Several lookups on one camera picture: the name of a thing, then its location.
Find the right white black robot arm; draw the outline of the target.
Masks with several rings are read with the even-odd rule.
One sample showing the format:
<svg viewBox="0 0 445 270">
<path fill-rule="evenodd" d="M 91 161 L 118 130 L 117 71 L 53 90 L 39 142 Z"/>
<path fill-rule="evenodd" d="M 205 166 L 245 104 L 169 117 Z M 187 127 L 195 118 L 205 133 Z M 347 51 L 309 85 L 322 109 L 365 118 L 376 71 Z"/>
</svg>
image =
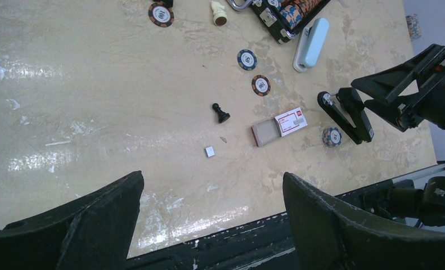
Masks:
<svg viewBox="0 0 445 270">
<path fill-rule="evenodd" d="M 410 60 L 351 86 L 370 99 L 364 105 L 401 132 L 423 120 L 445 130 L 445 46 L 432 44 Z"/>
</svg>

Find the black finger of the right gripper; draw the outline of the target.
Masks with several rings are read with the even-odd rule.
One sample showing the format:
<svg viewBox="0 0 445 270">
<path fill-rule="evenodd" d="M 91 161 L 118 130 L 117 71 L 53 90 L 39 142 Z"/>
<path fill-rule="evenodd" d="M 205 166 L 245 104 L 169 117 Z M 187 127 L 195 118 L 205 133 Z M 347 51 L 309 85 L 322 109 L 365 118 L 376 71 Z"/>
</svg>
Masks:
<svg viewBox="0 0 445 270">
<path fill-rule="evenodd" d="M 445 70 L 445 46 L 432 44 L 410 60 L 376 74 L 357 78 L 351 86 L 375 101 L 389 105 L 413 82 L 420 88 Z"/>
</svg>

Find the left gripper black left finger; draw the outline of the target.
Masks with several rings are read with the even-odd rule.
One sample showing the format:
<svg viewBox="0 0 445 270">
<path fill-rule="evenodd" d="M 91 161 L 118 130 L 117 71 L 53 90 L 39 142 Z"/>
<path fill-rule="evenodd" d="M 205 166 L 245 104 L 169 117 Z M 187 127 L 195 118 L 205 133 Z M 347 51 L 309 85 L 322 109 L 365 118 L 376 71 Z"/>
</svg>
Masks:
<svg viewBox="0 0 445 270">
<path fill-rule="evenodd" d="M 0 269 L 124 269 L 140 212 L 140 171 L 0 230 Z"/>
</svg>

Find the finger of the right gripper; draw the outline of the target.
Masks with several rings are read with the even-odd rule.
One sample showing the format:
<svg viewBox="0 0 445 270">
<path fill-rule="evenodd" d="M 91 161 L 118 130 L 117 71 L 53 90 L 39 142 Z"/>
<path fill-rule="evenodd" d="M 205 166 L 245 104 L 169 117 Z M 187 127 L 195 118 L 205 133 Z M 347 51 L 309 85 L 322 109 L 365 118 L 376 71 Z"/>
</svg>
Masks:
<svg viewBox="0 0 445 270">
<path fill-rule="evenodd" d="M 365 107 L 382 118 L 396 129 L 406 129 L 406 122 L 402 118 L 400 110 L 394 105 L 385 105 L 375 100 L 367 100 Z"/>
</svg>

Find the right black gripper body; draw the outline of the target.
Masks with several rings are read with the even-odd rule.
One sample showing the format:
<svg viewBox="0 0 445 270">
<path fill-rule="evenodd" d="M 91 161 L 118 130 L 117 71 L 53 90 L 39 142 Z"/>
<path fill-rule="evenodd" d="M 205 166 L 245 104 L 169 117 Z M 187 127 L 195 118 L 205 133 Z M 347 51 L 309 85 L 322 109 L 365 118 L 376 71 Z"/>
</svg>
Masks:
<svg viewBox="0 0 445 270">
<path fill-rule="evenodd" d="M 432 76 L 417 92 L 398 96 L 395 106 L 406 122 L 407 128 L 399 129 L 402 132 L 417 127 L 424 120 L 445 130 L 445 70 Z"/>
</svg>

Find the small staple strip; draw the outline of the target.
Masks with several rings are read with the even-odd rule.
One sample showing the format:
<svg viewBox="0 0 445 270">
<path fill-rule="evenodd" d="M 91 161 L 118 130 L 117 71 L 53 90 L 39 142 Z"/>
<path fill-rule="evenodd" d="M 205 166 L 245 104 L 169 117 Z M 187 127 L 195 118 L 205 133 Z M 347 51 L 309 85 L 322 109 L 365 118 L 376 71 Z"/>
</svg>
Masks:
<svg viewBox="0 0 445 270">
<path fill-rule="evenodd" d="M 209 146 L 209 147 L 204 148 L 204 151 L 205 151 L 205 154 L 206 154 L 206 156 L 207 156 L 208 158 L 210 158 L 210 157 L 212 157 L 212 156 L 215 155 L 215 151 L 214 151 L 214 149 L 213 149 L 212 146 Z"/>
</svg>

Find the light blue stapler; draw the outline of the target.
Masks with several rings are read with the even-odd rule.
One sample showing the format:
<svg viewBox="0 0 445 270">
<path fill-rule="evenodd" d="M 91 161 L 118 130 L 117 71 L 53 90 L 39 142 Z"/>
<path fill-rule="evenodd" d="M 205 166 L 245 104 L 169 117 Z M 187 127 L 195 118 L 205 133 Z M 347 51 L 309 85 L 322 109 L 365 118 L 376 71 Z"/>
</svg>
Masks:
<svg viewBox="0 0 445 270">
<path fill-rule="evenodd" d="M 320 17 L 314 21 L 310 28 L 306 26 L 303 29 L 293 61 L 293 68 L 297 72 L 303 73 L 316 66 L 329 27 L 329 21 Z"/>
</svg>

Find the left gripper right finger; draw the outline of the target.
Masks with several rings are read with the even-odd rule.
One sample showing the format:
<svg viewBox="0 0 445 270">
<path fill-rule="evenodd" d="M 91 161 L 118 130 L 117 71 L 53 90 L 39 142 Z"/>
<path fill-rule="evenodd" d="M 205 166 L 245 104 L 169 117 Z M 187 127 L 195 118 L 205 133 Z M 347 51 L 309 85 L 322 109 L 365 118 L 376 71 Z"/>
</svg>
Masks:
<svg viewBox="0 0 445 270">
<path fill-rule="evenodd" d="M 386 187 L 359 205 L 285 173 L 283 196 L 303 269 L 445 269 L 445 177 Z"/>
</svg>

